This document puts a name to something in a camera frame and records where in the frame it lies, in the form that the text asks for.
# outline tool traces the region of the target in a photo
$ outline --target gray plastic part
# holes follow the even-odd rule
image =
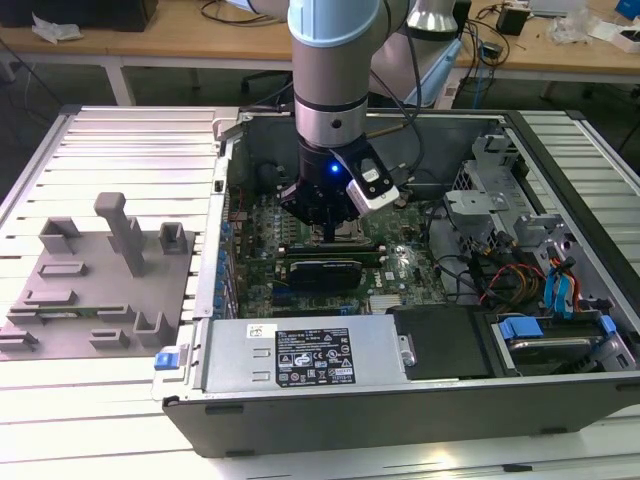
[[[39,360],[58,358],[93,357],[140,357],[153,356],[158,347],[144,345],[133,332],[136,314],[142,312],[150,323],[163,312],[170,335],[159,335],[165,345],[175,343],[180,313],[184,301],[185,286],[191,264],[195,235],[186,232],[187,253],[165,255],[158,239],[158,231],[143,232],[146,274],[133,278],[124,261],[113,253],[108,241],[109,232],[81,232],[81,236],[68,239],[75,252],[73,261],[82,262],[87,273],[79,277],[45,277],[38,272],[42,265],[56,264],[59,257],[43,251],[31,276],[25,282],[20,298],[27,291],[65,292],[77,295],[75,304],[68,306],[67,313],[60,314],[65,306],[33,305],[33,312],[19,302],[12,308],[16,311],[7,318],[2,331],[10,331],[11,315],[18,314],[16,324],[39,340],[36,350],[0,352],[2,360]],[[122,329],[129,339],[128,348],[96,349],[90,340],[91,330]]]
[[[22,302],[25,305],[73,305],[77,299],[73,290],[27,290]]]
[[[59,262],[41,265],[38,275],[47,277],[80,277],[87,274],[84,262]]]
[[[133,326],[133,333],[137,335],[138,340],[145,347],[162,347],[167,345],[171,338],[171,327],[162,312],[158,313],[155,325],[147,321],[144,313],[138,312],[136,323]]]
[[[29,332],[10,330],[0,332],[0,352],[33,352],[38,339]]]
[[[68,217],[49,218],[38,238],[51,255],[73,255],[68,239],[80,236],[73,220]]]
[[[129,338],[121,328],[99,328],[91,330],[91,345],[96,350],[106,349],[127,349],[129,348]]]
[[[123,305],[120,311],[98,311],[98,318],[104,323],[133,323],[136,320],[136,312],[130,305]]]
[[[7,319],[14,325],[44,325],[44,319],[36,312],[7,312]]]
[[[160,225],[158,240],[165,255],[182,255],[187,252],[187,237],[181,223],[171,222]]]
[[[130,221],[124,214],[125,203],[127,203],[127,199],[122,193],[103,192],[98,195],[93,208],[98,216],[103,217],[109,224],[118,250],[131,275],[142,277],[145,270],[144,257],[142,256],[142,233],[137,221]]]

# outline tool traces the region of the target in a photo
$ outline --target warning label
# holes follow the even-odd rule
[[[356,383],[349,329],[276,332],[276,379],[281,387]]]

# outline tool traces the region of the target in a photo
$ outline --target blue latch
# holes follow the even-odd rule
[[[179,352],[159,352],[156,353],[153,368],[156,370],[177,370],[180,365]]]
[[[508,317],[498,324],[505,340],[522,337],[542,337],[542,329],[535,317]]]
[[[617,331],[617,327],[613,319],[609,315],[603,315],[600,317],[600,324],[604,329],[607,336],[611,336]]]

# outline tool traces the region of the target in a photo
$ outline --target blue drive bracket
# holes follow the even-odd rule
[[[539,338],[543,337],[542,329],[535,317],[508,317],[498,324],[502,338]]]

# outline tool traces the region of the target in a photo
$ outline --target wooden table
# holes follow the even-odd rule
[[[471,17],[495,0],[474,0]],[[36,37],[28,28],[0,29],[0,37],[27,62],[101,65],[105,68],[118,105],[135,100],[122,73],[124,66],[231,68],[249,70],[290,70],[291,37],[286,24],[240,28],[207,20],[200,14],[203,2],[160,0],[158,11],[141,33],[84,29],[85,38],[52,45]],[[590,0],[592,11],[604,20],[619,16],[613,11],[616,0]],[[221,9],[225,18],[249,18],[251,14],[230,5]],[[497,15],[484,19],[495,25]],[[495,72],[496,78],[576,81],[597,83],[640,82],[640,57],[626,54],[602,40],[590,44],[554,45],[546,36],[548,19],[527,22],[519,37],[509,37],[511,54]],[[486,41],[503,43],[481,27]],[[466,47],[470,45],[464,36]],[[0,63],[13,57],[0,50]],[[471,62],[468,50],[461,53],[448,86],[466,74]],[[450,107],[452,97],[441,98],[440,107]]]
[[[259,28],[224,25],[204,18],[200,14],[203,4],[198,0],[159,0],[144,32],[82,29],[85,38],[58,45],[37,37],[30,28],[0,28],[0,37],[29,63],[104,67],[121,106],[135,105],[122,73],[125,66],[291,70],[291,37],[286,24]],[[229,19],[252,16],[228,4],[219,15]],[[11,79],[6,67],[10,61],[15,59],[0,48],[0,64],[5,65],[0,76],[4,71]]]

